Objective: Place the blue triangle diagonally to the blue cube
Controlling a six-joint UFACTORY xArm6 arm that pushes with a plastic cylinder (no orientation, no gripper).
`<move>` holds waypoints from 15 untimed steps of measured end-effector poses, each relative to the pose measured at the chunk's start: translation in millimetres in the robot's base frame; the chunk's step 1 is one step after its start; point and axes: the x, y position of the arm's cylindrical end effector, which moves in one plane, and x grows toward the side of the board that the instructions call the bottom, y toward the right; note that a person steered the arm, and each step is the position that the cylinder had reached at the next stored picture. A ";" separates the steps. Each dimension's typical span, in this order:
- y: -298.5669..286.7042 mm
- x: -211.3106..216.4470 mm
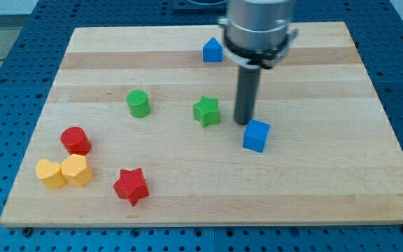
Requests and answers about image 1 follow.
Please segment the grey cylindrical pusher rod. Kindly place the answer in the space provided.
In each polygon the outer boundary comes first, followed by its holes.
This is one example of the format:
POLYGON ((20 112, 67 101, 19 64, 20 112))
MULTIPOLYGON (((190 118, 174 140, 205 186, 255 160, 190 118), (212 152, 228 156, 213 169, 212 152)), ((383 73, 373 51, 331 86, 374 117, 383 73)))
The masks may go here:
POLYGON ((261 69, 239 67, 234 121, 246 125, 253 117, 261 69))

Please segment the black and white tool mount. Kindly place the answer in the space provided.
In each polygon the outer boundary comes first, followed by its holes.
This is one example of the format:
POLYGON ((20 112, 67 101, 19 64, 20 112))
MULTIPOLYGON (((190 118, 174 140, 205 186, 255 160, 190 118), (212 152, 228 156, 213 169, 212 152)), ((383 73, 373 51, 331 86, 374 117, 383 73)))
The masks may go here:
POLYGON ((290 34, 285 34, 282 42, 275 48, 267 50, 245 50, 234 44, 227 36, 227 30, 223 32, 223 48, 226 57, 240 67, 246 69, 272 69, 290 51, 292 41, 297 37, 298 29, 290 34))

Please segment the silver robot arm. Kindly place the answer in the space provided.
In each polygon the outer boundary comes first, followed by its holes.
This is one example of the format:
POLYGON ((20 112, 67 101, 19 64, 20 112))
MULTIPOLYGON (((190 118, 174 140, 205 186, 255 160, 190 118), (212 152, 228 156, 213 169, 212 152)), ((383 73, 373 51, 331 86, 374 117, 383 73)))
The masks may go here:
POLYGON ((239 67, 234 121, 246 125, 253 117, 261 70, 272 69, 289 52, 298 30, 289 30, 293 0, 231 0, 223 28, 226 56, 239 67))

